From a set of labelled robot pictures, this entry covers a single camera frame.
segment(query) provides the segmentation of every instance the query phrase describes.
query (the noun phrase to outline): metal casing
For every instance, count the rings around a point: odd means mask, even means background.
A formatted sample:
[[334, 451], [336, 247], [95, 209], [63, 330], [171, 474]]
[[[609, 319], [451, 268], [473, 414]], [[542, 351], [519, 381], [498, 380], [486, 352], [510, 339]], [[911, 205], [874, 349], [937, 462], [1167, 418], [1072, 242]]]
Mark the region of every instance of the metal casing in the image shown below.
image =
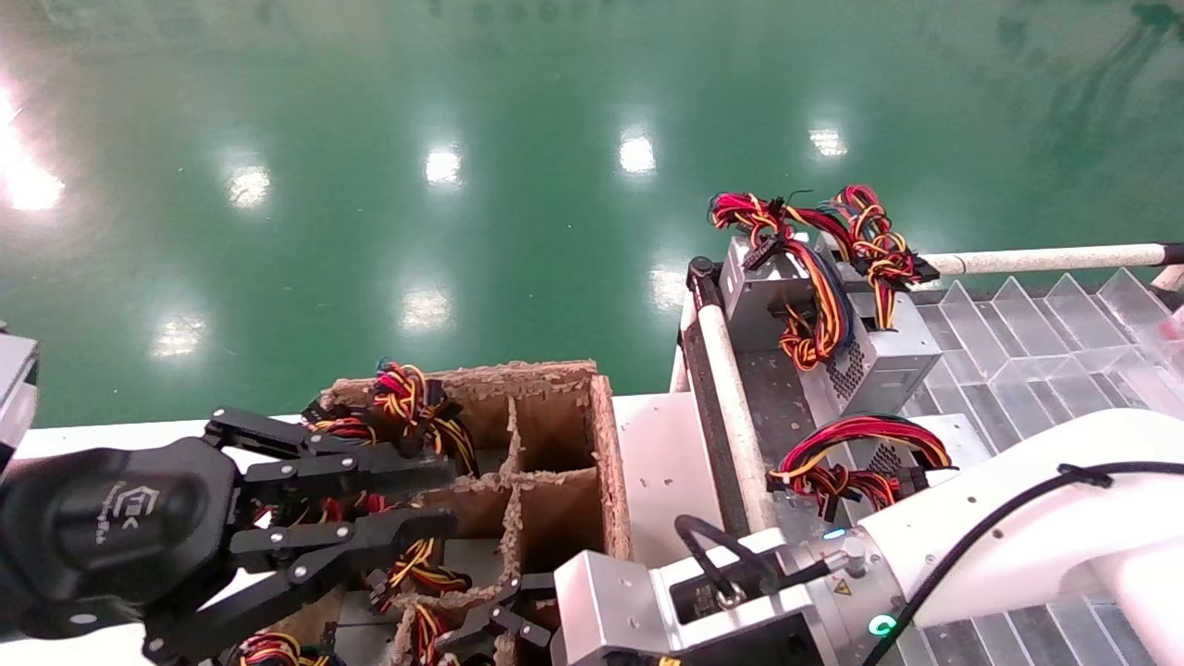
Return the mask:
[[776, 350], [785, 321], [770, 314], [770, 308], [809, 301], [813, 287], [802, 264], [785, 254], [757, 270], [745, 270], [744, 258], [751, 250], [747, 236], [733, 236], [720, 273], [728, 337], [736, 351]]
[[815, 370], [802, 388], [815, 423], [862, 412], [899, 414], [941, 358], [938, 342], [906, 294], [896, 295], [895, 331], [868, 331], [875, 295], [848, 294], [858, 321], [851, 344]]
[[[740, 540], [757, 553], [777, 551], [783, 561], [792, 557], [779, 529]], [[736, 557], [723, 547], [709, 550], [708, 557], [721, 568], [736, 562]], [[643, 564], [592, 551], [578, 555], [555, 570], [564, 639], [562, 654], [553, 654], [553, 660], [590, 666], [603, 664], [604, 655], [613, 652], [654, 657], [694, 653], [696, 664], [715, 664], [713, 646], [722, 641], [742, 641], [752, 629], [791, 620], [804, 621], [815, 638], [825, 635], [805, 585], [753, 598], [731, 610], [682, 625], [669, 590], [702, 575], [702, 569], [689, 557], [646, 570]], [[720, 662], [735, 662], [736, 655], [746, 654], [742, 643], [720, 647], [729, 655]], [[817, 649], [822, 662], [835, 664], [829, 641], [818, 641]]]

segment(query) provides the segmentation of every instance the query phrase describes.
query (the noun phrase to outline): epoxy floor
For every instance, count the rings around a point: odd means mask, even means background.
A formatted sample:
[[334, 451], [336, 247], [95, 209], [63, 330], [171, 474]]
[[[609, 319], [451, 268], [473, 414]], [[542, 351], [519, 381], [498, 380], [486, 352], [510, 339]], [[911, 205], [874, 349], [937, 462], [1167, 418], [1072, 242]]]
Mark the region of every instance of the epoxy floor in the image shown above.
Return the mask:
[[665, 386], [721, 190], [921, 250], [1180, 241], [1179, 6], [12, 0], [0, 319], [40, 425], [291, 412], [392, 356]]

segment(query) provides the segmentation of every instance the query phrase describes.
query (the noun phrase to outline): wire connector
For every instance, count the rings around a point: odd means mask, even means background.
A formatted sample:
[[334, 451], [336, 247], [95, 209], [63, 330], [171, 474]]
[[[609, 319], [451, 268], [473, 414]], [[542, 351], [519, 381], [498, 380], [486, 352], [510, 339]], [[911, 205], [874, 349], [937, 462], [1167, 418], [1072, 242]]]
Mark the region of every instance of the wire connector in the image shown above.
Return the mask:
[[929, 487], [929, 481], [925, 476], [925, 469], [915, 465], [897, 469], [896, 481], [900, 482], [900, 488], [896, 491], [896, 501], [913, 497]]
[[916, 274], [916, 284], [925, 284], [941, 277], [941, 271], [933, 268], [929, 262], [925, 261], [913, 250], [908, 250], [908, 256], [913, 258], [913, 271]]
[[757, 270], [768, 263], [770, 260], [785, 251], [785, 241], [778, 235], [765, 236], [760, 245], [748, 251], [741, 265], [745, 270]]

